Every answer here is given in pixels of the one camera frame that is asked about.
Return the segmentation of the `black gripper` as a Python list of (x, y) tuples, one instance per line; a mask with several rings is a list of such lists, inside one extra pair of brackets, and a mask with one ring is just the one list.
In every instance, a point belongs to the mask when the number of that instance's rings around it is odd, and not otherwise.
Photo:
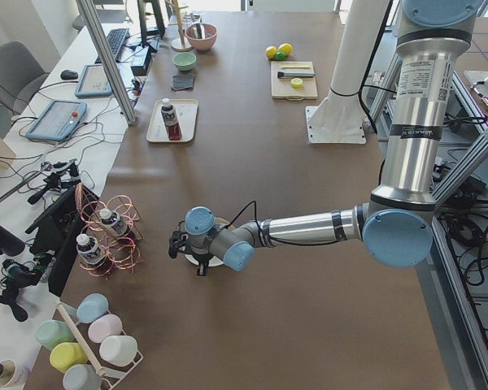
[(214, 257), (204, 246), (204, 238), (194, 238), (186, 230), (182, 229), (184, 221), (177, 224), (168, 240), (168, 255), (176, 258), (178, 253), (191, 255), (198, 261), (198, 276), (206, 276), (209, 270), (209, 262)]

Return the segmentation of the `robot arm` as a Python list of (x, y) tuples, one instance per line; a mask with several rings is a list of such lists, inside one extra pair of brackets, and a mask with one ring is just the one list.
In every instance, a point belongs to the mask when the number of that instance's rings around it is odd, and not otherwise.
[[(412, 267), (433, 244), (437, 205), (429, 190), (455, 64), (469, 47), (478, 1), (404, 1), (396, 53), (401, 59), (394, 114), (379, 185), (369, 201), (349, 210), (284, 219), (218, 223), (204, 206), (190, 209), (169, 240), (171, 258), (188, 254), (205, 275), (217, 258), (243, 270), (256, 249), (321, 246), (357, 239), (378, 261)], [(386, 27), (388, 1), (355, 1), (346, 21), (329, 93), (307, 113), (314, 143), (363, 140), (362, 89)]]

